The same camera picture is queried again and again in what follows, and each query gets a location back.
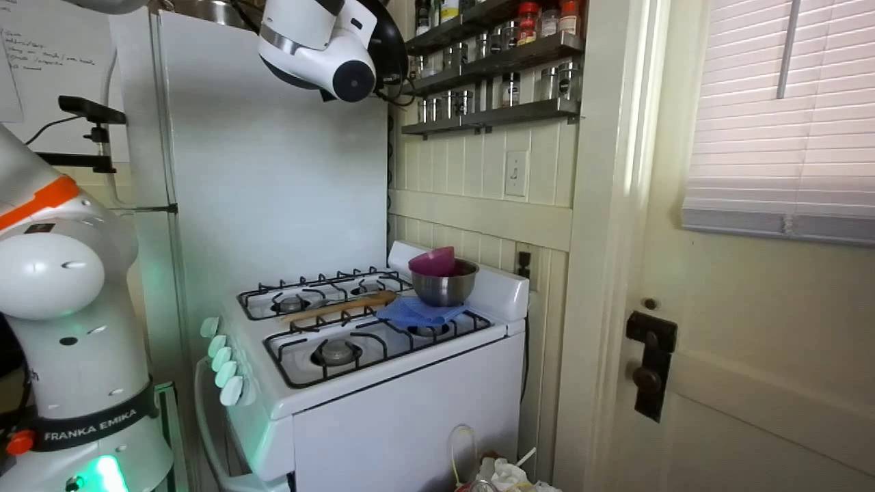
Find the spice jar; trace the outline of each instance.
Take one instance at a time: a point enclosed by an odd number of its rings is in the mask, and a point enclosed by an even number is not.
[[[492,80],[475,83],[475,110],[490,112],[492,110]]]
[[[556,99],[570,102],[574,97],[574,64],[567,61],[561,66],[556,66]]]
[[[444,71],[444,56],[441,53],[432,53],[429,58],[426,58],[426,71],[425,71],[425,76],[432,76],[432,75],[441,75]]]
[[[419,123],[429,123],[429,102],[419,99]]]
[[[535,0],[518,2],[518,47],[540,38],[540,12]]]
[[[497,56],[503,53],[503,24],[496,24],[490,32],[490,53]]]
[[[429,120],[441,120],[441,99],[437,97],[429,99]]]
[[[408,69],[411,69],[411,80],[417,80],[417,76],[426,76],[429,71],[426,71],[426,58],[425,56],[417,56],[411,64],[408,64]]]
[[[455,56],[458,56],[455,66],[466,66],[468,64],[468,45],[459,42]]]
[[[540,102],[553,102],[556,99],[556,71],[559,71],[559,66],[546,66],[541,71],[541,80],[535,83],[535,99]]]
[[[518,106],[519,105],[519,71],[503,75],[501,105],[503,106]]]
[[[417,0],[417,35],[429,31],[429,0]]]
[[[503,24],[503,53],[515,49],[518,47],[518,19],[508,19]]]
[[[468,38],[468,42],[466,42],[466,64],[474,64],[474,61],[478,61],[478,58],[482,58],[478,42],[475,42],[475,38]]]
[[[470,112],[470,91],[458,91],[455,92],[455,114],[468,114]]]
[[[486,31],[475,35],[475,58],[478,61],[490,58],[490,32]]]
[[[444,114],[441,114],[441,117],[445,117],[445,120],[448,120],[448,117],[455,117],[455,114],[458,114],[458,112],[455,112],[455,110],[458,110],[458,106],[455,106],[455,91],[445,91],[445,97],[444,97],[444,105],[441,105],[441,106],[444,106]]]
[[[458,69],[458,47],[444,49],[444,71]]]
[[[561,0],[559,12],[561,12],[561,19],[559,19],[561,31],[570,35],[576,35],[581,32],[581,0]]]
[[[544,2],[541,6],[541,19],[540,19],[540,35],[550,38],[559,32],[559,2]]]
[[[437,28],[441,24],[441,0],[429,0],[432,9],[429,9],[429,24]]]

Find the door lock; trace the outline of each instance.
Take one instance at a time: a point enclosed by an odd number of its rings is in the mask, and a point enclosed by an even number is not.
[[[645,344],[645,359],[631,371],[631,384],[637,385],[635,411],[660,420],[667,369],[678,344],[678,325],[643,311],[631,311],[631,318],[626,321],[626,338],[637,338]]]

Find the wooden shelf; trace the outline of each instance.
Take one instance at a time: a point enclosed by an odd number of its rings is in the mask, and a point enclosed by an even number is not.
[[[411,56],[426,56],[482,31],[490,31],[497,23],[511,19],[518,12],[518,0],[486,0],[475,2],[474,9],[462,12],[458,19],[444,23],[417,38],[408,42]]]
[[[534,102],[519,106],[501,106],[490,112],[474,112],[462,117],[434,120],[434,123],[417,123],[404,127],[403,135],[448,135],[448,132],[490,132],[492,127],[511,127],[511,123],[529,123],[529,120],[550,120],[550,117],[576,117],[581,105],[570,99],[553,99],[553,102]]]
[[[497,53],[497,56],[466,64],[458,71],[441,71],[434,76],[412,80],[412,86],[404,92],[411,92],[411,97],[441,92],[441,91],[458,88],[458,86],[470,86],[485,76],[501,76],[507,71],[522,71],[522,69],[541,66],[550,61],[574,58],[581,53],[582,49],[581,49],[576,35],[559,32],[550,38],[540,38],[540,42],[515,47],[508,53]]]

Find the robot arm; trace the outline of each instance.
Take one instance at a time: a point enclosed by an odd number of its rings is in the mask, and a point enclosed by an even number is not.
[[[71,489],[101,460],[128,461],[128,489],[166,476],[173,453],[125,291],[133,247],[124,222],[0,127],[0,311],[36,401],[4,435],[17,445],[0,440],[0,489]]]
[[[408,71],[381,0],[269,0],[261,35],[261,58],[278,80],[339,102],[360,102]]]
[[[367,45],[377,17],[359,0],[269,0],[261,58],[269,69],[300,88],[321,88],[343,102],[360,102],[377,88]]]

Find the white wall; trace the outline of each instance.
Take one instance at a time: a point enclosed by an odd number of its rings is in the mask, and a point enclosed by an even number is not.
[[[404,38],[412,2],[388,6]],[[522,102],[534,76],[522,76]],[[396,112],[417,123],[417,106]],[[393,135],[392,226],[419,247],[458,247],[468,261],[515,270],[518,251],[534,251],[530,363],[519,452],[540,448],[534,479],[550,479],[556,440],[559,356],[563,332],[572,184],[576,123],[544,120],[492,135]],[[530,157],[529,194],[507,194],[507,157]]]

